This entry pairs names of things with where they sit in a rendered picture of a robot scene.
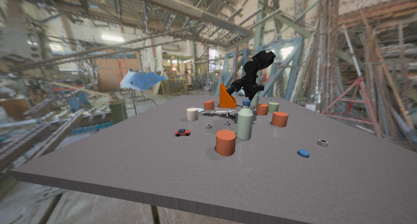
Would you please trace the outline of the red toy car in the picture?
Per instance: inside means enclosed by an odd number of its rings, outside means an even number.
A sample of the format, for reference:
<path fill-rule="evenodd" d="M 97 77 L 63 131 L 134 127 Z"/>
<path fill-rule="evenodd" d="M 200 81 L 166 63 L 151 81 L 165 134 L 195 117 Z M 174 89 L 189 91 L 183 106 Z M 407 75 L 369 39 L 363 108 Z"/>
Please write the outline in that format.
<path fill-rule="evenodd" d="M 179 129 L 178 131 L 175 132 L 176 136 L 180 136 L 180 135 L 190 135 L 191 131 L 190 130 L 185 130 L 185 129 Z"/>

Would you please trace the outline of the orange cylinder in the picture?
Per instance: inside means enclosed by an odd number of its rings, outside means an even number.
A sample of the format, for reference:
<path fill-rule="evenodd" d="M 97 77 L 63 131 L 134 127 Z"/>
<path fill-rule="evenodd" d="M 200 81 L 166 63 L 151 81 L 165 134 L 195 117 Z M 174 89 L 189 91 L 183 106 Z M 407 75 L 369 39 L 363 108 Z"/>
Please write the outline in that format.
<path fill-rule="evenodd" d="M 284 112 L 273 112 L 271 123 L 274 126 L 286 127 L 289 115 Z"/>
<path fill-rule="evenodd" d="M 213 101 L 206 101 L 204 102 L 205 110 L 213 110 L 215 108 Z"/>
<path fill-rule="evenodd" d="M 230 130 L 216 133 L 216 151 L 222 156 L 231 156 L 235 152 L 236 134 Z"/>

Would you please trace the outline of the beige cylinder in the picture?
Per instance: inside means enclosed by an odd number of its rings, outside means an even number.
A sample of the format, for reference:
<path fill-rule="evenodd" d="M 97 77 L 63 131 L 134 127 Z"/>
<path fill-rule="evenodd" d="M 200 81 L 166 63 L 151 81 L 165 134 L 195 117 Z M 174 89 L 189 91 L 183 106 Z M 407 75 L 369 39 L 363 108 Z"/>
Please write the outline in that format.
<path fill-rule="evenodd" d="M 189 108 L 186 110 L 187 112 L 187 120 L 189 121 L 196 121 L 198 120 L 198 109 L 197 108 Z"/>

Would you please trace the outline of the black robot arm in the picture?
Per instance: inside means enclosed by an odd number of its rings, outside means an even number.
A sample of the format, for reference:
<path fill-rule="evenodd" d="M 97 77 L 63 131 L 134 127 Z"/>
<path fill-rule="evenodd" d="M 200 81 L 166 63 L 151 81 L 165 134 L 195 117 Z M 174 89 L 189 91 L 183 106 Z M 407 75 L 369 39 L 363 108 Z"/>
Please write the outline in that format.
<path fill-rule="evenodd" d="M 243 69 L 246 74 L 257 74 L 259 70 L 265 69 L 269 67 L 271 64 L 273 64 L 274 59 L 276 55 L 273 53 L 273 51 L 266 52 L 265 50 L 260 51 L 255 56 L 252 57 L 253 61 L 248 61 Z M 233 86 L 235 87 L 233 87 Z M 242 86 L 249 86 L 250 85 L 250 79 L 245 78 L 245 76 L 242 79 L 235 80 L 229 89 L 226 89 L 228 94 L 231 96 L 232 93 L 240 91 Z"/>

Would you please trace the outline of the blue flat disc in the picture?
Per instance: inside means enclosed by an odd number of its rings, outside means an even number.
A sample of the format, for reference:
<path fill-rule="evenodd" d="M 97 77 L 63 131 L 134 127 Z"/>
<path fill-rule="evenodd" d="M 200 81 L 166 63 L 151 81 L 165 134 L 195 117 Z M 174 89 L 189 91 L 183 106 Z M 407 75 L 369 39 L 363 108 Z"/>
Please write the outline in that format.
<path fill-rule="evenodd" d="M 302 157 L 305 157 L 305 158 L 309 158 L 309 156 L 310 156 L 310 153 L 308 151 L 302 150 L 302 149 L 298 150 L 298 154 Z"/>

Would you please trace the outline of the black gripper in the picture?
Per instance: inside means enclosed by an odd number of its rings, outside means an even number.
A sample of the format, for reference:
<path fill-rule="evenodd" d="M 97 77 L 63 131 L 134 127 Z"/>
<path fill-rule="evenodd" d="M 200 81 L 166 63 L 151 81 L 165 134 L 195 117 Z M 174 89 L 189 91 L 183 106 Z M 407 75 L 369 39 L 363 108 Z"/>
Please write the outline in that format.
<path fill-rule="evenodd" d="M 264 86 L 263 85 L 257 85 L 256 78 L 258 78 L 257 74 L 246 74 L 244 76 L 246 79 L 249 78 L 249 86 L 247 84 L 245 86 L 242 86 L 242 90 L 245 93 L 245 97 L 248 97 L 248 100 L 252 100 L 253 97 L 256 95 L 258 91 L 263 91 Z"/>

